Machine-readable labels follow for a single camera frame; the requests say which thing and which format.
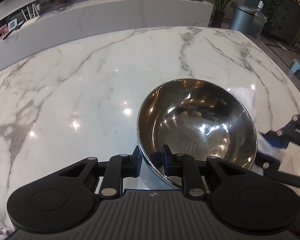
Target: box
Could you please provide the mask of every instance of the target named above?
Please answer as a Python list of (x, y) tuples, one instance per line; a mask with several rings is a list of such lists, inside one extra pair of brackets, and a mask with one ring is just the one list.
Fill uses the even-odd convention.
[(9, 32), (8, 25), (5, 24), (5, 25), (0, 27), (0, 37), (5, 35), (8, 32)]

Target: gray cabinet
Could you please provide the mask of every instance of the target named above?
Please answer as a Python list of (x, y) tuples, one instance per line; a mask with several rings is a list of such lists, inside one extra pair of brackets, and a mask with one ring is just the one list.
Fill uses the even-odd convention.
[(298, 34), (300, 28), (300, 7), (294, 0), (283, 0), (278, 7), (280, 20), (271, 26), (266, 23), (263, 33), (267, 36), (276, 36), (291, 45)]

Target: blue stool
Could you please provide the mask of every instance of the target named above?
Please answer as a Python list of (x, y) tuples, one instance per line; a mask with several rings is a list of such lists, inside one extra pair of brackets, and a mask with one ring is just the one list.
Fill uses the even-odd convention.
[(300, 79), (300, 61), (294, 59), (289, 66), (291, 68), (291, 72)]

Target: bowl rim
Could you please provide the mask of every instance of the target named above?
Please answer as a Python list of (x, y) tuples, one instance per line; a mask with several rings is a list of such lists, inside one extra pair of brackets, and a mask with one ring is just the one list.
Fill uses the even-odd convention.
[(177, 189), (180, 189), (181, 186), (179, 186), (178, 184), (174, 183), (173, 181), (171, 181), (167, 176), (165, 176), (164, 174), (162, 174), (161, 172), (158, 171), (158, 169), (153, 165), (152, 161), (150, 160), (150, 158), (148, 157), (148, 155), (146, 154), (146, 151), (144, 150), (143, 146), (142, 146), (142, 143), (141, 143), (141, 139), (140, 139), (140, 133), (139, 133), (139, 119), (140, 119), (140, 112), (141, 112), (141, 109), (144, 105), (144, 103), (146, 102), (146, 100), (149, 98), (149, 96), (151, 96), (159, 87), (162, 87), (163, 85), (166, 85), (168, 83), (171, 83), (171, 82), (175, 82), (175, 81), (183, 81), (183, 80), (197, 80), (197, 81), (203, 81), (203, 82), (207, 82), (207, 83), (210, 83), (212, 85), (215, 85), (219, 88), (221, 88), (223, 91), (227, 92), (228, 94), (230, 94), (232, 97), (234, 97), (235, 100), (237, 100), (239, 102), (239, 104), (242, 106), (242, 108), (245, 110), (245, 112), (247, 113), (249, 119), (250, 119), (250, 122), (252, 124), (252, 129), (253, 129), (253, 133), (254, 133), (254, 136), (256, 138), (256, 144), (255, 144), (255, 150), (254, 150), (254, 155), (253, 155), (253, 160), (250, 164), (250, 166), (247, 168), (247, 170), (251, 170), (254, 162), (255, 162), (255, 159), (256, 159), (256, 155), (257, 155), (257, 149), (258, 149), (258, 138), (257, 138), (257, 132), (256, 132), (256, 128), (254, 126), (254, 123), (253, 123), (253, 120), (249, 114), (249, 112), (247, 111), (247, 109), (244, 107), (244, 105), (240, 102), (240, 100), (238, 98), (236, 98), (233, 94), (231, 94), (228, 90), (226, 90), (225, 88), (213, 83), (213, 82), (210, 82), (210, 81), (206, 81), (206, 80), (202, 80), (202, 79), (197, 79), (197, 78), (179, 78), (179, 79), (173, 79), (173, 80), (170, 80), (170, 81), (167, 81), (159, 86), (157, 86), (155, 89), (153, 89), (147, 96), (146, 98), (143, 100), (141, 106), (140, 106), (140, 109), (139, 109), (139, 112), (138, 112), (138, 118), (137, 118), (137, 138), (138, 138), (138, 147), (139, 147), (139, 150), (141, 152), (141, 155), (145, 161), (145, 163), (147, 164), (147, 166), (160, 178), (162, 179), (164, 182), (166, 182), (167, 184), (169, 184), (170, 186), (174, 187), (174, 188), (177, 188)]

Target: gray trash can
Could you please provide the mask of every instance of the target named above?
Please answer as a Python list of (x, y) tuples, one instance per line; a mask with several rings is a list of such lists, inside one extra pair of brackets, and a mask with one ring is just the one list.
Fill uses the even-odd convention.
[(234, 14), (229, 29), (242, 32), (246, 35), (253, 21), (256, 9), (237, 4), (233, 12)]

